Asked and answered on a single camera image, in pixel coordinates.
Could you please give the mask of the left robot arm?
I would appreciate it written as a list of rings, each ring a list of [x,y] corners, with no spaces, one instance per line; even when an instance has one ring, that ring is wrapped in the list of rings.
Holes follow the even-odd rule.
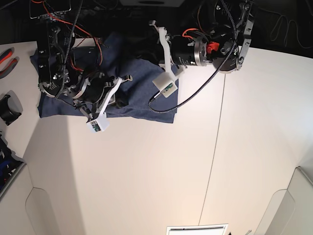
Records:
[[[212,65],[219,72],[238,71],[251,44],[254,25],[253,3],[250,0],[203,0],[193,12],[195,24],[170,32],[156,21],[151,30],[134,43],[132,53],[140,59],[165,67]]]

